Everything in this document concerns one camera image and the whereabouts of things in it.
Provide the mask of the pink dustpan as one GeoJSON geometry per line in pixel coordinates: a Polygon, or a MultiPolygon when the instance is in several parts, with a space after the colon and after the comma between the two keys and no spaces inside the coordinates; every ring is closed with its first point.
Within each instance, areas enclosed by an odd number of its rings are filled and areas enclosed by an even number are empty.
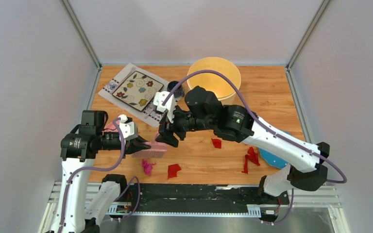
{"type": "Polygon", "coordinates": [[[104,128],[104,132],[107,133],[107,132],[113,132],[113,133],[117,133],[118,132],[118,129],[117,129],[117,126],[119,126],[119,120],[117,121],[111,121],[109,124],[107,124],[104,128]]]}

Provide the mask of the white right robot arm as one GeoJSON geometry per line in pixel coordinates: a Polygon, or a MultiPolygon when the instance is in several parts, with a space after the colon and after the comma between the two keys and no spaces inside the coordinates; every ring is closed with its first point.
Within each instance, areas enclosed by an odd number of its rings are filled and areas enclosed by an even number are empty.
{"type": "Polygon", "coordinates": [[[298,188],[316,191],[326,181],[328,168],[321,156],[328,154],[326,143],[310,144],[268,124],[254,112],[240,105],[223,105],[213,92],[195,87],[185,96],[188,110],[182,110],[169,92],[157,92],[156,110],[164,113],[159,123],[157,142],[174,148],[187,132],[212,130],[214,135],[266,150],[285,160],[287,165],[273,175],[262,177],[257,196],[272,202],[284,191],[298,188]]]}

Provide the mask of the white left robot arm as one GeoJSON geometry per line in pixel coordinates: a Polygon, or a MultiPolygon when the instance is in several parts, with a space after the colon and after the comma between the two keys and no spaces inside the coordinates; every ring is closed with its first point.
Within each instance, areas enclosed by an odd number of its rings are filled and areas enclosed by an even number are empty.
{"type": "Polygon", "coordinates": [[[112,174],[127,154],[150,149],[138,134],[132,118],[120,115],[107,126],[106,111],[84,110],[81,122],[60,143],[62,181],[60,197],[54,212],[50,233],[98,233],[101,221],[115,201],[124,201],[129,187],[138,182],[134,176],[112,174]],[[118,160],[110,167],[95,167],[99,151],[117,150],[118,160]],[[89,175],[92,171],[107,172],[94,199],[85,204],[89,175]]]}

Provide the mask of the cream plastic bucket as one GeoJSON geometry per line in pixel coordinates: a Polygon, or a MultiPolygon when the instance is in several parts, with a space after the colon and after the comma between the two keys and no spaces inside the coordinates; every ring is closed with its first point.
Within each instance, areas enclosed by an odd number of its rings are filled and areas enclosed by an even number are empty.
{"type": "MultiPolygon", "coordinates": [[[[241,85],[241,73],[236,65],[220,57],[206,57],[198,60],[188,70],[188,75],[200,70],[214,70],[227,77],[236,88],[241,85]]],[[[213,92],[224,105],[232,105],[236,97],[235,90],[223,78],[212,73],[195,75],[187,80],[189,89],[196,86],[213,92]]]]}

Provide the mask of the pink hand brush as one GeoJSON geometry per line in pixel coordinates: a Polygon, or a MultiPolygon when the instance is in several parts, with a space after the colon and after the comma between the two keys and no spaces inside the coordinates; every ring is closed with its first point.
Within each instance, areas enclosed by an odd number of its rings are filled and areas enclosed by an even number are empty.
{"type": "Polygon", "coordinates": [[[158,136],[159,133],[155,135],[153,140],[146,142],[146,145],[151,146],[150,149],[138,151],[132,154],[132,157],[141,159],[162,158],[168,151],[168,145],[165,143],[157,142],[156,140],[158,136]]]}

